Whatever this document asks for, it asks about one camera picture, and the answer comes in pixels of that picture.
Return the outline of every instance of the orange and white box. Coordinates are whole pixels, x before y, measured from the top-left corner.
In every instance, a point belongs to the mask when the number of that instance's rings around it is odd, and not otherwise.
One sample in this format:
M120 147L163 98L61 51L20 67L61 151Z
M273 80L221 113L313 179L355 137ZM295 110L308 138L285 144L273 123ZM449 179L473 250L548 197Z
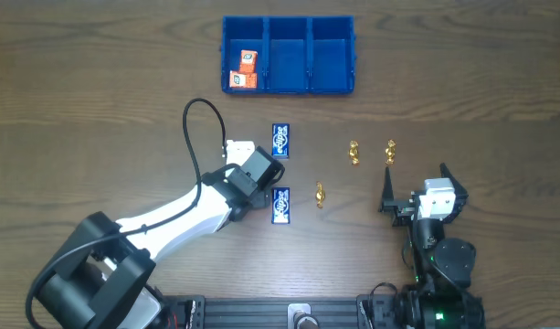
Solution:
M258 74L231 71L229 73L229 86L231 88L256 89L258 87Z
M241 50L241 62L239 63L239 72L253 73L255 72L255 63L258 60L258 52L253 50Z

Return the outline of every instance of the blue plastic bin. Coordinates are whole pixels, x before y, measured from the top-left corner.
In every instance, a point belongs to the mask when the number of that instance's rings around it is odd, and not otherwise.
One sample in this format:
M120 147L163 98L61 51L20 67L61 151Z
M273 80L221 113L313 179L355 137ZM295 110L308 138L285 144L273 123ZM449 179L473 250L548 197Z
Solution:
M232 94L346 94L354 90L352 16L225 16L221 87ZM258 52L256 89L229 87L241 50Z

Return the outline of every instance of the snack package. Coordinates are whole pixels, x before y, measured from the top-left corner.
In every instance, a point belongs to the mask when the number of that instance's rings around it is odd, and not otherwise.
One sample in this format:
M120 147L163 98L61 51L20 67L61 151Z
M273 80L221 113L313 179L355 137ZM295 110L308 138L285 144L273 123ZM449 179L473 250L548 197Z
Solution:
M256 89L258 87L258 74L231 71L229 73L229 86L231 88Z
M258 52L253 50L241 50L241 62L239 63L239 72L253 73L255 72L255 63L258 60Z

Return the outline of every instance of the blue wrapper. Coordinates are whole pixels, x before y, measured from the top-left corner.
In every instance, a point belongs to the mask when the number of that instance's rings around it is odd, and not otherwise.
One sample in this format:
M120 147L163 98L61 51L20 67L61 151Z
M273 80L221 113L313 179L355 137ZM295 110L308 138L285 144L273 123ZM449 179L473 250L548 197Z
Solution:
M271 156L279 159L290 157L290 124L273 123Z
M274 187L271 224L290 224L290 188Z

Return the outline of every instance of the wooden table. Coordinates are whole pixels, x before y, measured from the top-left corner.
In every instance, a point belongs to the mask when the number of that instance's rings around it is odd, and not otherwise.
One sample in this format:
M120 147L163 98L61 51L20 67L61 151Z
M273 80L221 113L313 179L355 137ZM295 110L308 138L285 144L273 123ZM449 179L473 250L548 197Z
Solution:
M220 90L224 15L355 15L348 97ZM412 282L405 230L377 213L386 141L400 197L446 162L469 190L447 236L472 242L489 328L560 326L560 0L0 1L0 328L26 328L29 284L88 214L141 214L194 174L185 103L270 149L291 123L292 223L269 209L197 239L151 279L168 294L355 296ZM203 171L216 117L193 108ZM350 166L350 140L361 164ZM324 209L315 182L326 189ZM54 327L37 307L38 318Z

